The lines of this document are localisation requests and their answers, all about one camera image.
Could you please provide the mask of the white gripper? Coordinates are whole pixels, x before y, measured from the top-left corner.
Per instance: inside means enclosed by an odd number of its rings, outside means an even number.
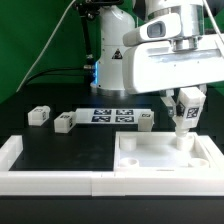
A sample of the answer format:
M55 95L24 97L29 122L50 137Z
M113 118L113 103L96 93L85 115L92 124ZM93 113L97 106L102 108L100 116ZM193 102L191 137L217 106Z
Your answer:
M160 98L174 117L173 89L198 85L206 95L207 83L224 81L224 44L217 35L205 35L199 47L189 51L173 52L168 41L144 43L124 53L122 69L128 93L162 90Z

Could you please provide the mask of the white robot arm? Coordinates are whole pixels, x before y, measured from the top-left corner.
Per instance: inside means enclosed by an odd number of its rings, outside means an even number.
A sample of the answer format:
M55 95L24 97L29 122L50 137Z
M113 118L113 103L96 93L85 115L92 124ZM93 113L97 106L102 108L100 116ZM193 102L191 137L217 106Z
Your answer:
M204 33L206 0L132 0L131 15L116 5L100 9L101 56L96 93L123 97L224 81L224 34Z

